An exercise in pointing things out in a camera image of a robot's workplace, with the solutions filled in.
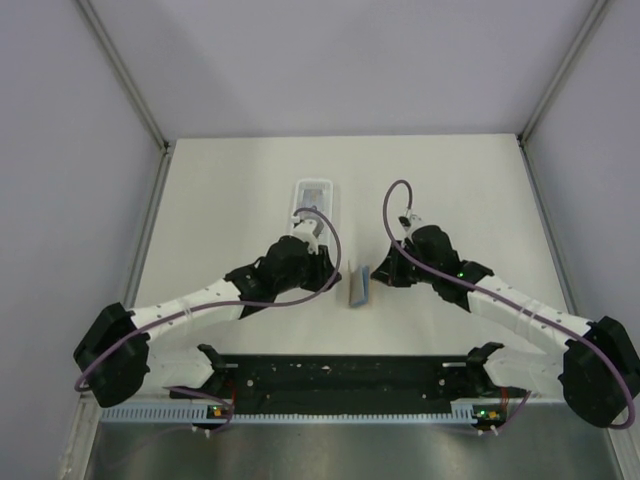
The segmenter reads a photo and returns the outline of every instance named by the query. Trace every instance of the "white wall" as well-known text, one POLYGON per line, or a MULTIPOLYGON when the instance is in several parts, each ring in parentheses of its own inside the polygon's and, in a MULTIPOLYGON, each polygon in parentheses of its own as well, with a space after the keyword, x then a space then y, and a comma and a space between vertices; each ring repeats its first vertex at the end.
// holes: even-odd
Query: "white wall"
POLYGON ((93 0, 191 136, 519 132, 593 0, 93 0))
POLYGON ((158 154, 71 1, 5 2, 0 61, 0 476, 55 478, 158 154))
POLYGON ((618 0, 531 140, 577 301, 640 348, 640 2, 618 0))

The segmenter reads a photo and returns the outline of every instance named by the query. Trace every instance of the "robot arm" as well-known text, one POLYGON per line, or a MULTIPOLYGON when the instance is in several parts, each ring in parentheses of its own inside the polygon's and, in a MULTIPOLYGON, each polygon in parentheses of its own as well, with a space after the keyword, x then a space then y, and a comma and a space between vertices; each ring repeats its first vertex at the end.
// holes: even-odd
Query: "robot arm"
POLYGON ((196 292, 129 311, 119 303, 106 307, 73 355, 100 406, 173 385, 202 387, 213 379, 216 368, 224 366, 215 349, 203 343, 208 328, 256 313, 288 290, 319 294, 340 281, 327 247, 318 244, 321 231, 321 223, 307 218, 264 257, 196 292), (89 371, 127 335, 131 338, 89 371))
POLYGON ((475 285, 475 289, 418 268, 393 245, 372 279, 392 287, 428 283, 443 300, 502 325, 544 352, 525 353, 498 343, 473 349, 467 367, 476 373, 481 367, 483 374, 470 378, 477 391, 518 387, 564 398, 587 422, 609 426, 627 406, 627 400, 603 361, 574 340, 578 336, 596 345, 611 360, 633 397, 640 393, 640 359, 619 322, 609 317, 592 322, 551 308, 517 291, 491 269, 460 260, 447 234, 435 225, 425 225, 410 210, 399 220, 406 232, 402 241, 405 253, 431 270, 475 285), (552 328, 546 319, 557 327, 552 328))

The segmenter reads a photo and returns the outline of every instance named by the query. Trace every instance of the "metal frame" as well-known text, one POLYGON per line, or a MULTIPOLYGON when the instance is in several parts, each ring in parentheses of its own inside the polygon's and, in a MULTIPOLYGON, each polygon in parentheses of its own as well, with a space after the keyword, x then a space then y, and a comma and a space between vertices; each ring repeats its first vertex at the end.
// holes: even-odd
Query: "metal frame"
MULTIPOLYGON (((142 222, 137 248, 132 259, 132 267, 124 286, 123 299, 127 306, 133 305, 140 283, 142 269, 149 248, 151 233, 155 224, 162 191, 166 182, 171 162, 171 147, 163 135, 158 123, 155 121, 140 90, 133 81, 126 65, 120 57, 111 38, 109 37, 102 21, 91 0, 73 0, 81 17, 91 34, 94 36, 105 60, 110 65, 120 86, 127 96, 133 110, 142 122, 143 126, 152 137, 158 147, 161 160, 158 171, 149 195, 147 210, 142 222)), ((535 162, 528 154, 527 141, 542 121, 557 98, 558 93, 565 85, 581 54, 593 38, 594 33, 602 23, 609 11, 612 0, 595 0, 582 27, 572 42, 569 50, 558 66, 556 73, 549 82, 540 100, 536 104, 533 114, 527 121, 523 131, 518 136, 523 162, 529 176, 534 199, 540 212, 545 235, 549 242, 549 248, 553 257, 561 288, 571 313, 580 311, 580 306, 573 292, 573 282, 566 268, 565 256, 557 241, 557 230, 550 216, 550 209, 544 200, 543 192, 535 169, 535 162)), ((89 455, 100 421, 101 409, 93 398, 81 398, 74 419, 71 437, 67 449, 61 458, 61 468, 58 478, 64 480, 83 480, 88 466, 89 455)), ((626 480, 640 480, 640 427, 636 425, 633 431, 610 432, 613 450, 617 456, 623 476, 626 480)))
POLYGON ((604 20, 604 17, 609 11, 612 3, 613 0, 595 0, 593 3, 582 27, 580 27, 578 34, 573 39, 569 50, 560 62, 556 73, 549 82, 549 85, 547 85, 542 97, 538 100, 536 108, 533 110, 531 117, 522 130, 519 137, 522 139, 523 143, 526 143, 529 138, 531 138, 531 134, 534 132, 542 120, 542 117, 544 117, 544 114, 556 99, 558 92, 566 83, 569 75, 571 75, 571 72, 578 62, 582 52, 587 48, 589 41, 598 30, 598 27, 602 23, 602 20, 604 20))
POLYGON ((85 21, 87 28, 98 43, 98 47, 100 47, 100 50, 105 55, 107 63, 113 70, 113 74, 120 83, 123 93, 129 99, 129 103, 136 112, 136 115, 138 115, 142 125, 149 135, 151 135, 151 138, 155 141, 158 149, 160 151, 166 151, 169 148, 169 142, 160 131, 158 123, 153 118, 144 97, 133 81, 133 77, 131 77, 129 70, 122 61, 120 54, 116 50, 113 41, 104 28, 96 9, 91 4, 91 1, 73 0, 73 3, 77 7, 82 19, 85 21))

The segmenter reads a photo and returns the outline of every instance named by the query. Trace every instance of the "white table surface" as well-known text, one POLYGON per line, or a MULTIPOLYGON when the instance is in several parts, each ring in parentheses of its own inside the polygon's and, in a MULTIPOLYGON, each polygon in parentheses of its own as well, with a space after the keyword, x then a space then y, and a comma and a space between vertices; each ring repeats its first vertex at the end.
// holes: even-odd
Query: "white table surface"
MULTIPOLYGON (((136 305, 189 293, 264 255, 286 234, 295 183, 308 177, 334 182, 345 277, 347 261, 376 268, 383 260, 382 199, 392 181, 405 178, 414 212, 447 232, 461 258, 565 308, 513 135, 180 140, 136 305)), ((405 204, 399 188, 390 203, 398 235, 395 217, 405 204)), ((202 340, 222 353, 466 354, 488 341, 536 351, 445 303, 428 285, 373 282, 370 303, 351 309, 346 280, 306 305, 216 325, 202 340)))

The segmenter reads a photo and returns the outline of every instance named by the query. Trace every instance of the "work surface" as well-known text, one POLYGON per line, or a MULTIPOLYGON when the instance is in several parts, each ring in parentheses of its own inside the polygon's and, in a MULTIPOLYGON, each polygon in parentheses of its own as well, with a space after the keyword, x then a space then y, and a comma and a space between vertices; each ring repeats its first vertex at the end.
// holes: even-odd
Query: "work surface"
MULTIPOLYGON (((304 177, 335 184, 343 274, 347 260, 375 267, 384 258, 389 241, 382 198, 393 180, 406 178, 414 186, 415 212, 448 232, 461 257, 564 307, 511 135, 181 140, 137 304, 199 289, 263 255, 287 232, 294 185, 304 177)), ((391 202, 393 217, 405 202, 406 193, 399 191, 391 202)), ((223 353, 465 354, 491 340, 526 346, 501 327, 444 303, 425 285, 373 285, 371 303, 357 310, 348 308, 347 291, 342 282, 307 305, 218 325, 203 341, 223 353)), ((566 407, 540 404, 528 406, 499 438, 419 425, 236 425, 208 441, 202 434, 173 432, 113 471, 97 460, 100 452, 107 463, 121 458, 163 428, 102 425, 88 478, 618 477, 606 432, 566 407)))
MULTIPOLYGON (((384 259, 390 243, 382 199, 405 178, 414 212, 447 232, 461 258, 564 308, 513 135, 180 140, 137 306, 202 288, 264 255, 288 231, 296 181, 309 177, 334 182, 345 277, 347 262, 375 268, 384 259)), ((398 235, 405 206, 406 192, 398 189, 390 203, 398 235)), ((348 307, 348 291, 343 281, 312 303, 218 325, 207 343, 222 353, 466 354, 488 341, 532 348, 426 285, 372 284, 371 302, 360 309, 348 307)))

